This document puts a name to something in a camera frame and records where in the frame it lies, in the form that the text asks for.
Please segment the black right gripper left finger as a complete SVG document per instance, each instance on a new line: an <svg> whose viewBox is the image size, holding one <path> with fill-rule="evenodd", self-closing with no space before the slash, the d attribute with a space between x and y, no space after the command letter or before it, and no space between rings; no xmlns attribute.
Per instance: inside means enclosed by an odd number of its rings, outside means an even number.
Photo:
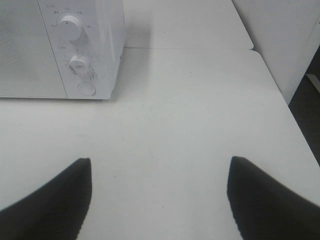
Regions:
<svg viewBox="0 0 320 240"><path fill-rule="evenodd" d="M0 211L2 240L75 240L92 199L92 166L80 158Z"/></svg>

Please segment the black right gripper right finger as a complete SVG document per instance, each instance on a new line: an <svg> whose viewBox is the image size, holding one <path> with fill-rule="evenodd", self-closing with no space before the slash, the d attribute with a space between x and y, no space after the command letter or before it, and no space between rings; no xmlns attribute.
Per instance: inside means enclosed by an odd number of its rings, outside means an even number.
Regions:
<svg viewBox="0 0 320 240"><path fill-rule="evenodd" d="M231 158L226 194L244 240L320 238L320 207L244 157Z"/></svg>

